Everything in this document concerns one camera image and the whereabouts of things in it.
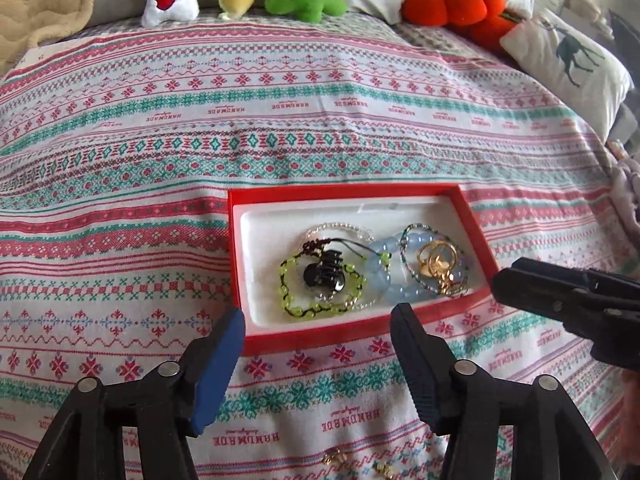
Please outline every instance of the quilted fabric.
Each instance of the quilted fabric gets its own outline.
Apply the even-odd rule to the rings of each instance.
[[[94,0],[0,0],[0,75],[27,48],[66,38],[89,20]]]
[[[357,14],[121,31],[14,71],[0,92],[1,466],[21,478],[81,376],[134,380],[209,332],[231,301],[230,187],[459,182],[501,267],[632,272],[609,170],[593,131],[527,75]],[[484,298],[426,329],[494,376],[557,376],[615,448],[619,372],[558,323]],[[503,428],[496,478],[512,438]],[[124,444],[140,480],[135,431]],[[388,334],[241,358],[190,441],[201,478],[249,480],[372,478],[380,460],[437,478],[445,445],[417,420]],[[322,463],[333,446],[339,470]]]

